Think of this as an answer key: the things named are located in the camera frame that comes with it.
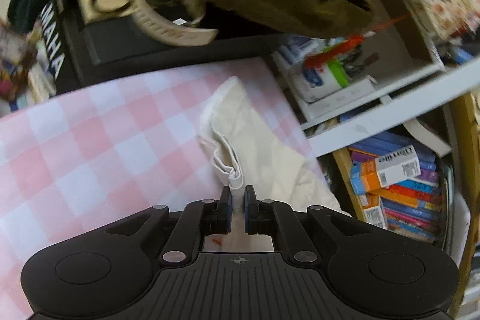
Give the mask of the beige t-shirt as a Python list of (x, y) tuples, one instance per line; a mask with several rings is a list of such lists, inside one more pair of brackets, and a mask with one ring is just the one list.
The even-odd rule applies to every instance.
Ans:
[(207, 251), (272, 251), (267, 235), (244, 232), (247, 186), (255, 189), (259, 200), (286, 202), (295, 211), (304, 212), (310, 205), (341, 210), (323, 175), (315, 171), (316, 160), (278, 139), (237, 77), (225, 81), (208, 100), (199, 120), (198, 140), (233, 202), (231, 231), (208, 236), (204, 245)]

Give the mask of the orange blue white tall box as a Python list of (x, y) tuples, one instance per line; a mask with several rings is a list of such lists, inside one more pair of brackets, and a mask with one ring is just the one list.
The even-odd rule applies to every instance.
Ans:
[(356, 195), (388, 188), (421, 174), (420, 162), (412, 145), (373, 160), (352, 166), (350, 182)]

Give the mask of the white orange flat box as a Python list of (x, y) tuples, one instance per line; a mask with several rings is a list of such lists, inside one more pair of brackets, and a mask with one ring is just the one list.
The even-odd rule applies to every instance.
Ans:
[(365, 193), (359, 195), (358, 198), (362, 206), (366, 223), (386, 230), (388, 227), (383, 209), (383, 202), (380, 196), (372, 193)]

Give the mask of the white wooden bookshelf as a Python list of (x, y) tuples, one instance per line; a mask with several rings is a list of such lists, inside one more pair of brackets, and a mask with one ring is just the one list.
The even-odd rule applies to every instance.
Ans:
[(345, 157), (346, 146), (378, 132), (442, 107), (452, 143), (455, 184), (470, 212), (465, 245), (460, 252), (460, 283), (450, 310), (456, 315), (470, 277), (470, 259), (479, 234), (479, 139), (473, 125), (472, 91), (479, 87), (479, 59), (448, 67), (435, 45), (439, 37), (427, 32), (425, 22), (433, 18), (420, 0), (377, 0), (377, 14), (397, 16), (408, 11), (410, 20), (400, 22), (394, 32), (384, 31), (373, 40), (374, 49), (387, 56), (392, 70), (377, 78), (374, 92), (333, 110), (321, 112), (296, 97), (304, 115), (301, 127), (311, 130), (313, 152), (320, 157)]

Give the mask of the white green wipes tub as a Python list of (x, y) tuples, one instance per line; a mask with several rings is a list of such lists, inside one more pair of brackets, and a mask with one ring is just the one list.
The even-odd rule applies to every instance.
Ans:
[(297, 93), (308, 103), (318, 101), (350, 84), (349, 76), (337, 60), (312, 69), (307, 69), (303, 63), (295, 64), (289, 69), (289, 77)]

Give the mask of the black yamaha keyboard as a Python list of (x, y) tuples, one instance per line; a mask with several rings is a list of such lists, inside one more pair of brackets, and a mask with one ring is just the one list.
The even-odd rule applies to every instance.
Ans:
[(212, 43), (172, 47), (148, 37), (129, 16), (85, 24), (77, 0), (49, 1), (38, 21), (56, 92), (149, 71), (269, 55), (281, 44), (280, 33), (234, 13), (211, 12), (210, 20), (220, 23)]

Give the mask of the pink checkered desk mat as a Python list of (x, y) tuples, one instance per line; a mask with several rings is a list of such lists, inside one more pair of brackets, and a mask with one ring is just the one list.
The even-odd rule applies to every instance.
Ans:
[(60, 95), (1, 120), (1, 317), (31, 310), (20, 271), (36, 251), (152, 205), (181, 210), (221, 191), (199, 115), (232, 76), (277, 137), (312, 150), (260, 58), (173, 68)]

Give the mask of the red figurine pen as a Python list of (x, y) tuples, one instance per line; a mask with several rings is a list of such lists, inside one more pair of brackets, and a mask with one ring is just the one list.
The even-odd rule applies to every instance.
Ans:
[(394, 26), (395, 24), (405, 19), (411, 19), (411, 17), (412, 15), (408, 13), (408, 14), (400, 15), (399, 17), (395, 17), (394, 19), (389, 19), (388, 21), (381, 23), (376, 27), (370, 29), (366, 33), (349, 37), (347, 40), (340, 42), (339, 44), (333, 46), (331, 49), (327, 49), (326, 51), (320, 54), (308, 56), (304, 60), (304, 68), (310, 70), (316, 67), (320, 67), (341, 54), (347, 54), (351, 52), (357, 46), (363, 44), (367, 38), (372, 37), (378, 32), (381, 32), (391, 26)]

